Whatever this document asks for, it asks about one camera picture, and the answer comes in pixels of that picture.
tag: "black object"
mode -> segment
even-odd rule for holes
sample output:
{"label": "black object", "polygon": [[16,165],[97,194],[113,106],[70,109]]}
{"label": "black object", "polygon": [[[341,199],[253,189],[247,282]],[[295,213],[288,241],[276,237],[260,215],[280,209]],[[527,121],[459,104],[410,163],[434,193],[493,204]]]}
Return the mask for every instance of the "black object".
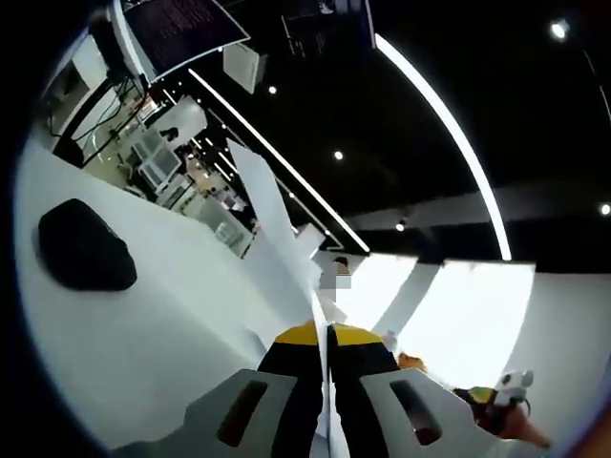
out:
{"label": "black object", "polygon": [[53,154],[61,157],[66,162],[79,169],[83,166],[83,162],[85,161],[85,155],[83,155],[81,147],[68,136],[59,138],[57,146],[55,146],[53,150]]}
{"label": "black object", "polygon": [[165,131],[159,131],[161,136],[165,136],[168,141],[174,141],[179,136],[179,130],[176,127],[171,127]]}
{"label": "black object", "polygon": [[109,69],[108,78],[118,86],[123,79],[129,77],[130,71],[125,64],[123,52],[116,41],[113,25],[104,16],[99,15],[92,20],[89,32]]}
{"label": "black object", "polygon": [[345,268],[348,269],[348,258],[346,258],[345,256],[338,256],[333,260],[333,262],[343,264]]}
{"label": "black object", "polygon": [[38,240],[51,275],[67,288],[123,291],[137,280],[125,242],[77,198],[59,204],[40,219]]}

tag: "white wall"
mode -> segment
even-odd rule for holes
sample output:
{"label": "white wall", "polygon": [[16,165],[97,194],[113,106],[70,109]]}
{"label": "white wall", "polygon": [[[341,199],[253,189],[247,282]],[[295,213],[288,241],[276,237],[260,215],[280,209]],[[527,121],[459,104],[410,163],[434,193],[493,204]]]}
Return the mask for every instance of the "white wall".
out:
{"label": "white wall", "polygon": [[168,142],[170,149],[174,150],[199,134],[207,125],[205,111],[191,95],[187,95],[155,121],[152,127],[158,132],[172,127],[179,130],[179,136]]}
{"label": "white wall", "polygon": [[55,69],[53,70],[52,76],[49,78],[47,82],[47,86],[45,91],[49,89],[49,86],[53,83],[53,81],[57,78],[59,73],[63,71],[66,66],[73,60],[74,54],[78,50],[78,47],[81,45],[82,41],[88,36],[88,31],[82,31],[78,37],[74,40],[74,42],[70,45],[70,47],[63,53],[59,62],[55,65]]}
{"label": "white wall", "polygon": [[302,253],[295,240],[290,218],[273,172],[261,156],[230,138],[227,138],[227,145],[257,220],[264,229],[275,257],[282,261],[284,269],[299,285],[303,294],[308,296],[312,289],[308,280],[310,258],[309,255]]}
{"label": "white wall", "polygon": [[611,352],[611,276],[536,274],[507,369],[531,368],[532,420],[559,440],[589,406]]}
{"label": "white wall", "polygon": [[264,229],[257,233],[243,262],[251,279],[286,327],[311,320],[309,298],[276,254]]}
{"label": "white wall", "polygon": [[372,331],[380,336],[389,331],[399,335],[401,329],[405,327],[415,309],[426,296],[440,267],[438,264],[417,263]]}
{"label": "white wall", "polygon": [[[371,253],[350,275],[346,288],[338,284],[337,306],[345,323],[371,330],[388,310],[401,286],[411,276],[417,258]],[[341,283],[338,276],[336,283]]]}
{"label": "white wall", "polygon": [[[541,181],[495,188],[495,199],[504,221],[580,214],[584,202],[601,200],[597,186],[582,180]],[[348,223],[356,230],[391,229],[402,218],[406,218],[406,229],[411,229],[487,222],[490,213],[481,193],[477,192],[355,215],[348,218]]]}
{"label": "white wall", "polygon": [[106,79],[106,64],[91,35],[87,35],[73,55],[73,64],[90,91]]}
{"label": "white wall", "polygon": [[[76,417],[104,445],[154,440],[188,404],[284,331],[242,261],[207,226],[124,193],[29,144],[16,176],[16,265],[33,340]],[[91,205],[134,257],[125,292],[65,289],[35,255],[40,217]]]}
{"label": "white wall", "polygon": [[325,241],[325,236],[316,226],[309,222],[295,238],[299,250],[311,260],[318,252],[318,247]]}

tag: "cable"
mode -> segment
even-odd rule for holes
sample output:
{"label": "cable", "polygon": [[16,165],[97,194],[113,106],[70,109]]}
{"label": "cable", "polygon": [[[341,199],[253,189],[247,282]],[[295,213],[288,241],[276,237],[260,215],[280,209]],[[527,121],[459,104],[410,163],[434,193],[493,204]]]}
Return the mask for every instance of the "cable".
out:
{"label": "cable", "polygon": [[61,138],[60,134],[56,134],[53,131],[53,112],[49,111],[49,134],[51,134],[51,136],[54,136],[55,138]]}
{"label": "cable", "polygon": [[116,109],[116,112],[114,112],[111,116],[107,117],[106,119],[104,119],[103,121],[100,122],[100,119],[102,117],[104,117],[105,114],[108,113],[108,111],[111,109],[111,107],[113,106],[113,104],[116,102],[116,100],[119,98],[122,98],[122,96],[124,96],[125,94],[121,94],[122,92],[125,91],[126,87],[127,87],[127,83],[129,81],[129,78],[124,78],[123,81],[121,81],[120,86],[118,88],[118,90],[116,91],[116,95],[115,97],[113,97],[113,101],[109,104],[109,106],[106,108],[106,110],[104,110],[104,112],[102,112],[102,114],[100,115],[100,117],[97,119],[97,122],[95,123],[94,127],[92,127],[91,129],[89,129],[87,132],[85,132],[83,135],[81,135],[79,138],[75,138],[74,141],[79,141],[82,140],[83,137],[85,137],[86,135],[91,134],[95,129],[97,129],[99,126],[101,126],[102,124],[110,121],[111,119],[114,119],[121,111],[121,105],[119,103],[118,108]]}
{"label": "cable", "polygon": [[526,398],[524,398],[524,403],[528,407],[528,414],[526,415],[526,418],[529,418],[531,416],[531,403],[529,403],[528,399]]}
{"label": "cable", "polygon": [[92,160],[94,160],[94,157],[99,155],[102,152],[102,150],[104,150],[104,148],[106,148],[110,144],[110,142],[113,141],[116,138],[118,133],[121,132],[121,130],[125,126],[127,126],[130,122],[132,122],[132,119],[134,119],[136,117],[138,112],[142,109],[142,107],[146,103],[146,98],[147,98],[148,94],[149,94],[149,90],[146,89],[144,91],[144,93],[142,94],[142,99],[140,100],[139,105],[134,109],[134,112],[132,114],[130,114],[130,117],[128,117],[127,120],[123,124],[121,124],[118,128],[116,128],[113,133],[111,133],[110,138],[108,138],[102,144],[102,146],[97,151],[95,151],[95,153],[93,153],[91,156],[89,156],[88,158],[85,159],[85,161],[83,162],[83,165],[81,166],[81,169],[85,168],[87,166],[87,164],[89,164]]}

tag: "ceiling light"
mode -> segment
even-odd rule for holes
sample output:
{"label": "ceiling light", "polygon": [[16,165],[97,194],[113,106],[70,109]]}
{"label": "ceiling light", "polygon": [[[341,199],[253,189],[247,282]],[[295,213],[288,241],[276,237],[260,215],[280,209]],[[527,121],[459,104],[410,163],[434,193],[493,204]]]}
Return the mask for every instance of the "ceiling light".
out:
{"label": "ceiling light", "polygon": [[227,178],[227,181],[231,181],[231,177],[229,177],[229,175],[221,168],[221,166],[219,164],[217,164],[216,162],[214,163],[214,166],[217,168],[217,170],[219,172],[222,173],[222,175]]}
{"label": "ceiling light", "polygon": [[238,169],[236,169],[236,166],[233,165],[223,153],[219,152],[219,156],[221,157],[222,160],[224,160],[227,163],[227,165],[229,166],[231,170],[233,170],[236,174],[238,173]]}
{"label": "ceiling light", "polygon": [[498,205],[496,204],[495,195],[493,194],[493,190],[490,187],[490,183],[486,178],[486,174],[479,163],[479,159],[475,154],[475,151],[469,140],[465,136],[465,133],[462,132],[460,126],[456,122],[456,119],[448,110],[443,100],[437,95],[431,85],[427,82],[426,79],[418,72],[418,70],[402,55],[397,49],[393,47],[391,43],[386,41],[379,34],[375,34],[375,44],[380,50],[380,52],[385,55],[390,62],[392,62],[404,75],[405,77],[413,84],[416,89],[424,96],[424,98],[429,102],[431,108],[435,111],[435,113],[441,119],[446,129],[452,136],[456,146],[462,153],[467,165],[471,169],[471,173],[474,175],[475,182],[477,183],[477,187],[481,193],[481,196],[484,199],[484,203],[486,204],[486,208],[488,209],[488,213],[490,214],[490,219],[493,222],[493,227],[496,232],[496,240],[498,241],[498,247],[500,249],[500,254],[503,260],[512,260],[512,253],[509,248],[509,241],[507,241],[507,234],[505,233],[505,226],[503,226],[503,219],[500,215],[500,211],[498,210]]}
{"label": "ceiling light", "polygon": [[174,97],[170,95],[170,93],[168,93],[165,89],[163,90],[163,93],[165,94],[166,97],[168,97],[168,99],[174,104],[176,105],[176,100],[174,100]]}
{"label": "ceiling light", "polygon": [[354,232],[354,230],[348,225],[347,222],[340,217],[335,210],[328,204],[323,197],[316,192],[316,190],[302,177],[295,168],[288,163],[288,161],[269,143],[250,123],[233,107],[227,100],[225,100],[215,89],[210,86],[206,81],[201,78],[193,69],[189,69],[189,73],[198,80],[198,82],[209,92],[211,93],[233,116],[238,119],[241,124],[252,134],[255,138],[257,138],[261,144],[267,149],[267,151],[272,154],[278,162],[280,162],[287,171],[299,181],[299,183],[304,186],[304,188],[318,201],[318,203],[331,215],[333,219],[337,221],[337,223],[354,239],[354,241],[366,252],[368,253],[369,247],[367,244]]}
{"label": "ceiling light", "polygon": [[559,41],[563,41],[566,38],[566,33],[569,31],[569,25],[564,19],[552,23],[550,26],[550,32],[552,36]]}

